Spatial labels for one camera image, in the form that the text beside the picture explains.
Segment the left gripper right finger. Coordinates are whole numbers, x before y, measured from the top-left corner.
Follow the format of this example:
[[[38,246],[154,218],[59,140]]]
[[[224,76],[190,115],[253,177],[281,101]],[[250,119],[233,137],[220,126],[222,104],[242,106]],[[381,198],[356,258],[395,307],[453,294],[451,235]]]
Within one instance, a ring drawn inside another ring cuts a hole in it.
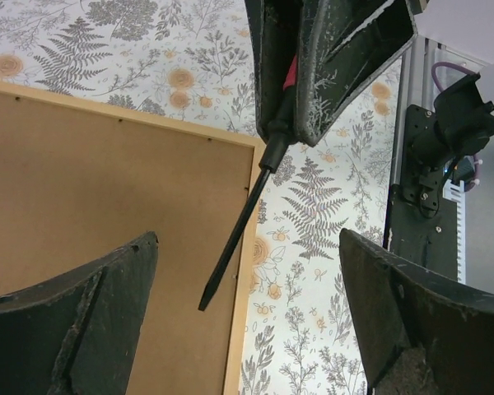
[[[339,235],[369,394],[494,394],[494,294]]]

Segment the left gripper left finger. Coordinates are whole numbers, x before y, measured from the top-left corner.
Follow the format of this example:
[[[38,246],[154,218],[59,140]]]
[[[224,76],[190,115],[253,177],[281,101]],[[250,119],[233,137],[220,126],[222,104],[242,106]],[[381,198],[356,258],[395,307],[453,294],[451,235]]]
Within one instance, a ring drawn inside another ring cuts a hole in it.
[[[148,231],[0,296],[0,394],[124,394],[156,273]]]

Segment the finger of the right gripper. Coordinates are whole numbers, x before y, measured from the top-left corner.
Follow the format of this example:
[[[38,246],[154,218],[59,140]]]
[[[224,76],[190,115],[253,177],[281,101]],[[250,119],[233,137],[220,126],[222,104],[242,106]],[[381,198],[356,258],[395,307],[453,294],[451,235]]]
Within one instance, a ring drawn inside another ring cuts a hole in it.
[[[317,145],[415,35],[404,0],[305,1],[296,53],[297,140]]]
[[[296,55],[302,6],[302,1],[295,0],[245,1],[254,59],[255,125],[264,142]]]

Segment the red black screwdriver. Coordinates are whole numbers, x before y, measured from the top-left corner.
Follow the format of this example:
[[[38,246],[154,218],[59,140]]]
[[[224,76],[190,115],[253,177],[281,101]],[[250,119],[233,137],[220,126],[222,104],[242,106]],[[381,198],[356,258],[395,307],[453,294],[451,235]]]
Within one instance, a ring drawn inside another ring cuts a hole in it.
[[[247,201],[239,215],[237,222],[231,232],[229,239],[219,257],[209,280],[204,288],[201,300],[198,305],[199,311],[204,311],[221,283],[225,271],[231,260],[232,254],[239,243],[240,237],[245,231],[256,203],[258,202],[261,192],[263,191],[269,176],[275,174],[282,162],[288,147],[297,142],[296,136],[292,131],[294,118],[294,104],[296,100],[296,72],[297,72],[297,55],[295,54],[290,67],[287,71],[286,78],[282,86],[282,102],[278,107],[275,118],[271,120],[266,128],[268,141],[259,162],[260,173],[254,184],[253,190],[249,193]]]

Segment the wooden picture frame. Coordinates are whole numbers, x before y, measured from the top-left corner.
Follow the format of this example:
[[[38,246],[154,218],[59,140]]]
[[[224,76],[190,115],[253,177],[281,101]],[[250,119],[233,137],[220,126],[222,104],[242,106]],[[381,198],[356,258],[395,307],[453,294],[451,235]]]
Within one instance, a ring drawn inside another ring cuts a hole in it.
[[[0,81],[0,295],[159,240],[131,394],[235,394],[255,241],[203,288],[258,175],[259,139]]]

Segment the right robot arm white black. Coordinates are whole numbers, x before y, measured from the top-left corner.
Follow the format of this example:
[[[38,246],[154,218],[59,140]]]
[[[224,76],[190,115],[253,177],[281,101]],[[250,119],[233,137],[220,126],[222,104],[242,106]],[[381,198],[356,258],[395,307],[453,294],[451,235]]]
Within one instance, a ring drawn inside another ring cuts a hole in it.
[[[273,173],[290,145],[316,146],[338,117],[416,37],[408,1],[248,1],[256,129]],[[494,64],[435,99],[436,123],[411,145],[436,168],[494,135]]]

